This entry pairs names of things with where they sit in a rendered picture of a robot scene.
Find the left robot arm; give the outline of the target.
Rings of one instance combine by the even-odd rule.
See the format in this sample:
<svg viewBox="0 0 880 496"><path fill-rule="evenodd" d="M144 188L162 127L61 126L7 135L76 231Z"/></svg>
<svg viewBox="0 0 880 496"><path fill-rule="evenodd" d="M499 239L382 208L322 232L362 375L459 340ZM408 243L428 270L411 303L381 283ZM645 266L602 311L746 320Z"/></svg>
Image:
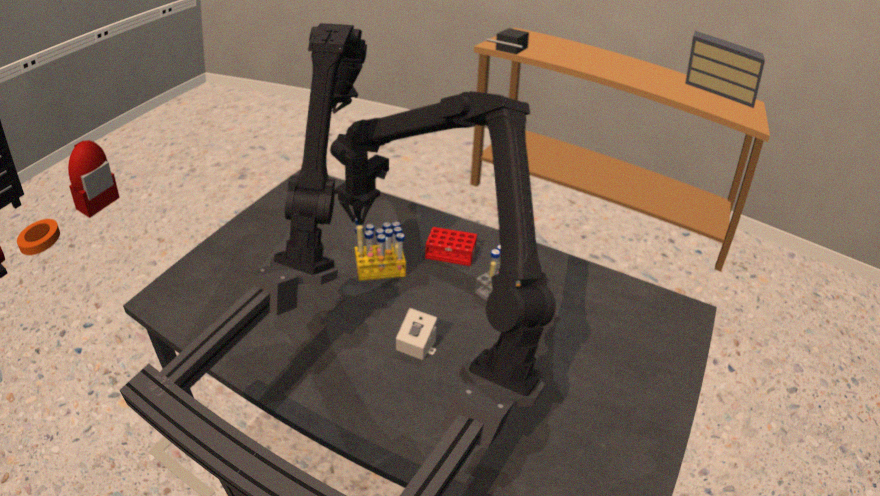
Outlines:
<svg viewBox="0 0 880 496"><path fill-rule="evenodd" d="M288 254L274 254L274 262L311 275L334 268L334 260L323 256L322 229L317 224L330 224L334 207L335 179L328 179L327 147L335 83L338 75L350 82L359 75L367 49L361 35L354 25L344 24L320 23L310 32L308 51L312 51L313 74L303 162L299 176L291 175L288 181Z"/></svg>

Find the grey tube rack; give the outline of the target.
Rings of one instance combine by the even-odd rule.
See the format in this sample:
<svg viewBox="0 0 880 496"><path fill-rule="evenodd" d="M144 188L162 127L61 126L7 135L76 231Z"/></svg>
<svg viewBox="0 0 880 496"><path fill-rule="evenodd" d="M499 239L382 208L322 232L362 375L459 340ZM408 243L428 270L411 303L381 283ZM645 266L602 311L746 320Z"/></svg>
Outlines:
<svg viewBox="0 0 880 496"><path fill-rule="evenodd" d="M492 284L492 278L489 276L489 271L476 278L475 294L485 301L487 300L488 295L490 295L490 292L492 292L492 285L489 284Z"/></svg>

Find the yellow tube rack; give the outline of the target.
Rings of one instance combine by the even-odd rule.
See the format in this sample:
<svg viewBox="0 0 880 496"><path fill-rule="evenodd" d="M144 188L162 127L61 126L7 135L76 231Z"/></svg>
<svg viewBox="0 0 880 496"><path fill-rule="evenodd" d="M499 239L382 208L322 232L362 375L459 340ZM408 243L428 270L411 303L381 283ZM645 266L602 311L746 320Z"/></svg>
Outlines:
<svg viewBox="0 0 880 496"><path fill-rule="evenodd" d="M366 246L364 246L364 252L361 257L359 252L357 253L357 247L355 247L357 265L358 265L358 279L361 280L373 280L373 279L384 279L384 278L395 278L395 277L406 277L406 261L403 253L403 259L397 260L397 254L395 254L394 247L392 245L392 255L386 255L385 250L385 259L383 262L378 261L377 256L377 245L373 245L373 257L367 256ZM388 261L393 260L393 261ZM362 263L363 262L363 263ZM373 263L370 263L373 262ZM401 270L398 270L397 266L403 265ZM387 267L388 266L388 267ZM385 267L383 272L380 272L379 268L375 267ZM364 269L367 268L367 269Z"/></svg>

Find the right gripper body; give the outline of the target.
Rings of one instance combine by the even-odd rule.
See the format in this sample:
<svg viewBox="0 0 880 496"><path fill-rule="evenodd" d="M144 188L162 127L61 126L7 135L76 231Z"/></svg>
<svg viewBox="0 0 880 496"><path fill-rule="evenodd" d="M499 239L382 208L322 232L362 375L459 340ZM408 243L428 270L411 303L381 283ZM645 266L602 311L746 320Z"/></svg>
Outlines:
<svg viewBox="0 0 880 496"><path fill-rule="evenodd" d="M353 207L360 208L366 206L370 200L374 200L380 196L380 190L374 189L366 194L366 175L350 177L345 172L345 182L335 188L335 194L338 193L338 200L347 203ZM362 204L363 205L362 205Z"/></svg>

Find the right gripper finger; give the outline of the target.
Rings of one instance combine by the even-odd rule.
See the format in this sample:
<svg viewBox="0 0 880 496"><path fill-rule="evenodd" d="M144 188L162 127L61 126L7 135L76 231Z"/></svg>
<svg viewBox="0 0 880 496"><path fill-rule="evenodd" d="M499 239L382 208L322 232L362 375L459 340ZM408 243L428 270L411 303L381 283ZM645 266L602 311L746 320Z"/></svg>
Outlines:
<svg viewBox="0 0 880 496"><path fill-rule="evenodd" d="M356 216L355 216L355 213L354 213L354 214L352 213L352 211L351 211L351 209L350 209L350 207L349 207L349 204L346 204L346 203L344 203L344 202L342 202L342 201L340 201L340 204L342 205L342 207L345 209L345 211L346 211L347 214L349 215L351 221L352 221L352 222L355 222L355 218L356 218Z"/></svg>
<svg viewBox="0 0 880 496"><path fill-rule="evenodd" d="M374 200L375 200L375 199L374 199ZM354 213L355 213L355 216L356 216L356 218L357 218L357 221L358 221L359 225L362 225L362 224L364 223L365 218L366 218L366 215L367 215L367 213L368 213L368 211L369 211L371 205L373 204L374 200L373 200L373 201L370 200L370 201L369 201L369 204L366 205L365 207L364 207L364 206L362 206L362 207L360 207L360 208L353 207L353 210L354 210ZM361 211L362 211L362 208L363 208L363 207L364 207L364 211L363 211L363 215L361 216Z"/></svg>

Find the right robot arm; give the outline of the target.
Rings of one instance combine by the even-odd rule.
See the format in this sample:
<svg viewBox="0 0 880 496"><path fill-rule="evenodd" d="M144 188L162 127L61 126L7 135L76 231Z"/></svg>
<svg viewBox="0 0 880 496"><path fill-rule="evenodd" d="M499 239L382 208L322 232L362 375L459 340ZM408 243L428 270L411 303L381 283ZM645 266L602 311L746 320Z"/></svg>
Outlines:
<svg viewBox="0 0 880 496"><path fill-rule="evenodd" d="M330 147L331 154L345 165L348 176L368 172L368 194L376 188L376 178L385 179L389 172L389 158L376 154L368 159L368 152L378 153L380 146L398 139L488 123L501 254L499 274L491 277L486 315L501 334L492 348L484 349L472 361L469 371L523 396L529 396L542 374L533 368L534 355L542 326L552 320L556 310L537 254L525 136L528 114L526 102L496 94L462 92L442 98L440 103L356 121ZM516 286L515 279L520 286Z"/></svg>

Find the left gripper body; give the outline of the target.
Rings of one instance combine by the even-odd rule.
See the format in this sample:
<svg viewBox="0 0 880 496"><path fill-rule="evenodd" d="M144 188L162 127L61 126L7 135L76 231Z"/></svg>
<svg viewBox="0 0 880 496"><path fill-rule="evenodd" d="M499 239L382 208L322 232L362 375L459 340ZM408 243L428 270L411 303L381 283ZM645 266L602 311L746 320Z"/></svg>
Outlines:
<svg viewBox="0 0 880 496"><path fill-rule="evenodd" d="M348 97L357 98L357 96L358 96L357 91L355 90L354 87L351 88L351 85L353 85L354 82L355 81L351 81L348 83L348 81L342 80L342 78L340 78L338 76L338 79L335 83L335 93L334 93L333 103L352 102L351 98L349 98L349 99L347 99L347 98Z"/></svg>

